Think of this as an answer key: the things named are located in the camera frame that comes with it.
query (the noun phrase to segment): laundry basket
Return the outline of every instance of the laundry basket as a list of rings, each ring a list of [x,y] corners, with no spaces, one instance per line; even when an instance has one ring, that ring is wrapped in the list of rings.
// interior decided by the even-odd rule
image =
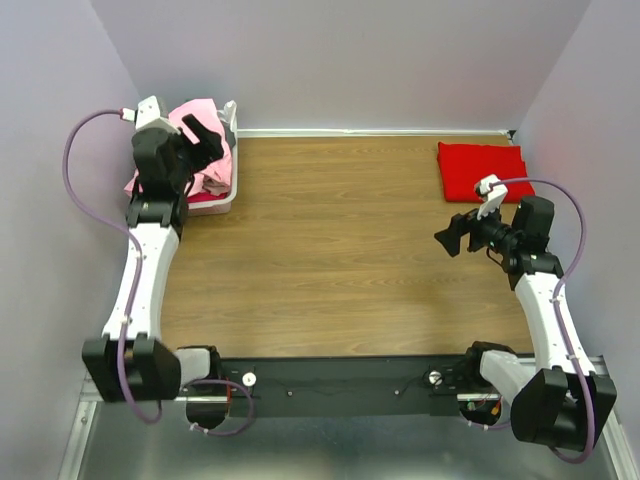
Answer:
[[[238,193],[238,120],[236,118],[236,102],[227,102],[222,110],[218,111],[218,117],[229,124],[229,128],[236,136],[236,144],[231,149],[232,171],[231,171],[231,189],[225,198],[207,200],[203,199],[197,202],[189,202],[189,216],[197,215],[217,215],[220,213],[228,213],[231,211],[231,203]]]

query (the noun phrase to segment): black cable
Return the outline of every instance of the black cable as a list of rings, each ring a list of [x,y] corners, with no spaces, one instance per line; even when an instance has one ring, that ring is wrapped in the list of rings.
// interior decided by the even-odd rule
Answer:
[[[487,258],[488,258],[489,260],[491,260],[491,261],[492,261],[493,263],[495,263],[496,265],[500,265],[500,268],[502,268],[502,264],[501,264],[498,260],[496,260],[495,258],[493,258],[493,257],[491,256],[491,249],[490,249],[490,248],[488,248],[488,247],[487,247],[487,249],[485,250],[485,252],[486,252],[486,254],[487,254]]]
[[[135,196],[138,195],[140,193],[140,180],[138,179],[138,176],[136,175],[135,180],[133,181],[133,188],[131,189],[131,196]]]
[[[285,393],[294,393],[294,392],[311,392],[311,393],[317,393],[319,395],[323,395],[325,397],[333,397],[335,395],[340,395],[340,394],[344,394],[344,393],[354,393],[357,392],[358,389],[355,387],[346,387],[346,388],[342,388],[340,386],[337,385],[331,385],[328,387],[324,387],[324,389],[322,387],[311,387],[311,386],[307,386],[307,385],[287,385],[284,382],[281,382],[279,380],[276,380],[275,378],[269,378],[269,379],[262,379],[260,381],[261,383],[268,383],[268,382],[273,382],[276,383],[277,385],[281,386],[284,390]],[[348,385],[351,383],[351,381],[344,381],[342,382],[345,385]]]
[[[409,389],[411,385],[420,381],[424,382],[424,374],[419,377],[412,378],[407,383],[405,383],[404,386],[400,390],[398,390],[398,396],[404,395],[404,393]]]
[[[184,194],[185,197],[188,197],[191,193],[191,189],[193,188],[193,184],[196,183],[196,177],[191,175],[191,179],[189,180],[189,188],[187,188],[187,193]]]
[[[245,398],[247,399],[247,402],[249,402],[249,413],[247,413],[247,417],[245,418],[244,423],[242,423],[242,425],[240,425],[239,427],[234,428],[233,430],[218,432],[215,430],[209,430],[208,428],[201,427],[197,423],[191,424],[191,428],[190,428],[191,430],[197,430],[211,437],[233,437],[234,435],[237,435],[245,431],[247,428],[249,428],[253,424],[253,421],[255,420],[256,405],[255,405],[254,398],[251,396],[251,392],[249,392],[249,390],[244,385],[240,385],[239,383],[232,382],[230,380],[225,380],[225,379],[202,378],[198,380],[192,380],[191,382],[186,383],[184,386],[188,387],[191,385],[226,385],[230,388],[235,388],[239,390],[245,396]],[[186,401],[184,403],[185,411],[187,409],[188,404],[189,404],[189,395],[187,395]]]

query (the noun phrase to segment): white baseboard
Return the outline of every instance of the white baseboard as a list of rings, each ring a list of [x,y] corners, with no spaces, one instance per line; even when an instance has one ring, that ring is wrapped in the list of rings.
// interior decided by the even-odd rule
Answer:
[[[638,468],[633,459],[633,453],[631,453],[631,447],[627,441],[624,429],[618,421],[615,409],[609,414],[609,419],[602,429],[602,436],[606,441],[607,450],[611,456],[611,462],[613,463],[613,468],[618,478],[620,480],[640,479]]]
[[[379,137],[424,135],[506,135],[506,130],[438,130],[438,129],[339,129],[339,128],[239,128],[239,138],[256,137]]]

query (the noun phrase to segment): pink cloth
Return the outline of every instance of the pink cloth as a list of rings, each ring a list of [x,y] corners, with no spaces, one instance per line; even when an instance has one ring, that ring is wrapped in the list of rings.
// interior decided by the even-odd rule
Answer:
[[[182,117],[192,113],[207,129],[212,132],[219,133],[222,137],[222,148],[224,155],[220,160],[210,163],[207,168],[195,174],[195,182],[193,188],[189,192],[189,197],[198,193],[210,193],[212,195],[222,195],[231,189],[231,172],[233,169],[233,160],[231,158],[231,150],[225,136],[224,127],[218,118],[216,104],[211,98],[201,98],[191,100],[180,105],[169,114],[169,120],[174,125],[181,127],[187,138],[193,143],[198,143],[198,138],[182,123]],[[124,187],[127,195],[131,196],[133,184],[138,171],[136,170],[133,178]]]

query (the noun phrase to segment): screw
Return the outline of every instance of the screw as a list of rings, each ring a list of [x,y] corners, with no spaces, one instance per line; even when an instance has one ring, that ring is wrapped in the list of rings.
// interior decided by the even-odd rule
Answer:
[[[440,385],[442,383],[442,374],[437,370],[432,371],[429,374],[429,383],[431,385]]]

